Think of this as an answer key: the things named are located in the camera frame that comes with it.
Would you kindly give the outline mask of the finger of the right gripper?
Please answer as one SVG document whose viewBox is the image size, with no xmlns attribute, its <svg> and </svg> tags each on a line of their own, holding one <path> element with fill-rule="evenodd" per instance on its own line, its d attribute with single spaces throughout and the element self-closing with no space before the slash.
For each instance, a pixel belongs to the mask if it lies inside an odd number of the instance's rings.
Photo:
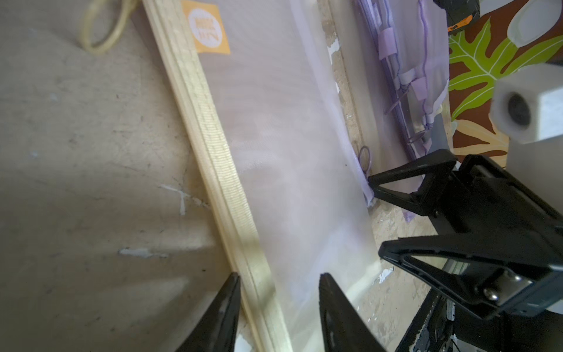
<svg viewBox="0 0 563 352">
<path fill-rule="evenodd" d="M 421 215 L 445 215 L 455 210 L 454 168 L 457 158 L 440 149 L 415 161 L 376 175 L 367 182 L 376 198 Z"/>
<path fill-rule="evenodd" d="M 477 318 L 534 317 L 562 300 L 562 254 L 535 231 L 400 238 L 378 254 Z"/>
</svg>

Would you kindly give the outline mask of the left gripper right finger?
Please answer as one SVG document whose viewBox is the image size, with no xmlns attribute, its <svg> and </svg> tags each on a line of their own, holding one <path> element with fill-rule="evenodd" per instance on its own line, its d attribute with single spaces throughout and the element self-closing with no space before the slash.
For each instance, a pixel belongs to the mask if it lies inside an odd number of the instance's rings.
<svg viewBox="0 0 563 352">
<path fill-rule="evenodd" d="M 319 299 L 325 351 L 386 352 L 329 273 L 320 276 Z"/>
</svg>

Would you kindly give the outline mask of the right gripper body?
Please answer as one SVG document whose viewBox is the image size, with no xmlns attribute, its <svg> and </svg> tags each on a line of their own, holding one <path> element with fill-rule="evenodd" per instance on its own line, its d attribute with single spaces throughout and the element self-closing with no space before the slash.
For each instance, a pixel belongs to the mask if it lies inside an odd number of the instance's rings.
<svg viewBox="0 0 563 352">
<path fill-rule="evenodd" d="M 454 169 L 455 210 L 429 216 L 439 236 L 492 230 L 531 230 L 562 254 L 562 216 L 489 158 L 470 155 Z M 509 351 L 561 351 L 562 317 L 549 308 L 512 317 Z"/>
</svg>

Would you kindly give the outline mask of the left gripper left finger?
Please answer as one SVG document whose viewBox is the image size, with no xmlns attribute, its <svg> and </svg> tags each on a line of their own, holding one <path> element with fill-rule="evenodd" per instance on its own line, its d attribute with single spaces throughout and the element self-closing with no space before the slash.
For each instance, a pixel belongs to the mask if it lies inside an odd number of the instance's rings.
<svg viewBox="0 0 563 352">
<path fill-rule="evenodd" d="M 186 340 L 181 352 L 233 352 L 241 305 L 240 275 L 231 273 Z"/>
</svg>

